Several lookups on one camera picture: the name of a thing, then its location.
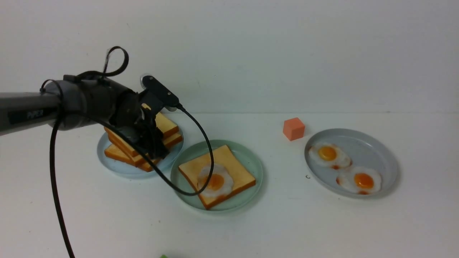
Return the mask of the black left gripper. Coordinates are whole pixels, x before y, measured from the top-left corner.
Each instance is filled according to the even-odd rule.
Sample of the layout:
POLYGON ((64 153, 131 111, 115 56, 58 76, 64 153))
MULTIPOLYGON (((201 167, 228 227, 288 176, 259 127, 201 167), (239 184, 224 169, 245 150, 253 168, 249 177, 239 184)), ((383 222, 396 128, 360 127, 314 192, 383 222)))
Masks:
POLYGON ((163 159, 169 149, 156 125, 158 98, 149 91, 123 93, 118 99, 109 123, 132 143, 138 143, 150 159, 163 159))

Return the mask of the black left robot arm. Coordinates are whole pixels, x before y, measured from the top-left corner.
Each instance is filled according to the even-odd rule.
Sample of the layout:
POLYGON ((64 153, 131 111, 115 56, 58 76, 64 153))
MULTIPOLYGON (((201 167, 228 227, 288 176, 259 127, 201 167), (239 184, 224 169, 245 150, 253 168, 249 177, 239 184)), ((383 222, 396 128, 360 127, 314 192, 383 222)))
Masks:
POLYGON ((41 125, 72 130, 92 124, 108 124, 134 146, 152 157, 167 151, 154 119, 157 98, 140 93, 108 78, 85 77, 50 80, 38 92, 1 93, 1 135, 41 125))

